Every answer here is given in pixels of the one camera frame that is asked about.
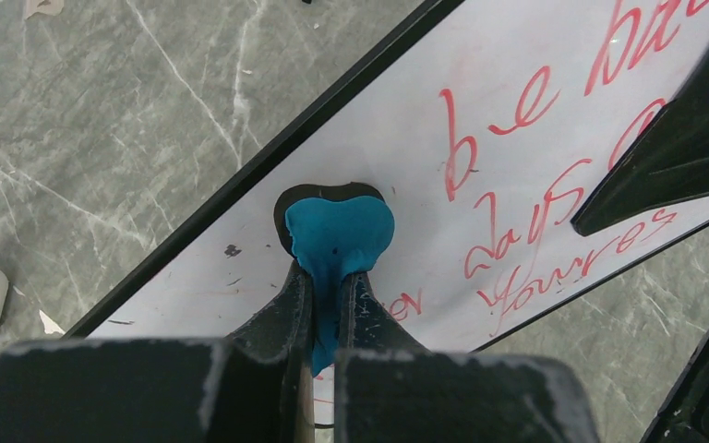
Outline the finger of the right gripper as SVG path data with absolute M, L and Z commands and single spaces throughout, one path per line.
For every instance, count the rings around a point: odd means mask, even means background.
M 709 50 L 571 224 L 588 236 L 648 210 L 704 197 L 709 197 Z

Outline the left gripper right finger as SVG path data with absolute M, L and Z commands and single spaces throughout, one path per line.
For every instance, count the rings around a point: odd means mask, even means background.
M 375 299 L 368 277 L 341 289 L 334 366 L 337 442 L 596 442 L 570 367 L 523 354 L 432 352 Z

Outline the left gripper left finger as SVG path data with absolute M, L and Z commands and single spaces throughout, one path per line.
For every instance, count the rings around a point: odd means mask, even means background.
M 223 338 L 24 341 L 0 353 L 0 442 L 311 442 L 313 284 Z

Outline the blue whiteboard eraser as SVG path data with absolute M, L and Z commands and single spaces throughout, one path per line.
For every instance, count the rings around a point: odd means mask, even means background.
M 316 377 L 333 364 L 339 346 L 342 285 L 374 268 L 393 238 L 394 216 L 374 186 L 352 182 L 293 186 L 277 199 L 273 219 L 282 247 L 313 281 Z

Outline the black framed whiteboard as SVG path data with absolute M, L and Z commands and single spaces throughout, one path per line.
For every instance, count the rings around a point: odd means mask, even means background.
M 72 329 L 225 335 L 291 263 L 292 186 L 376 188 L 370 273 L 424 345 L 472 351 L 709 225 L 709 197 L 582 236 L 571 221 L 709 50 L 709 1 L 426 1 Z

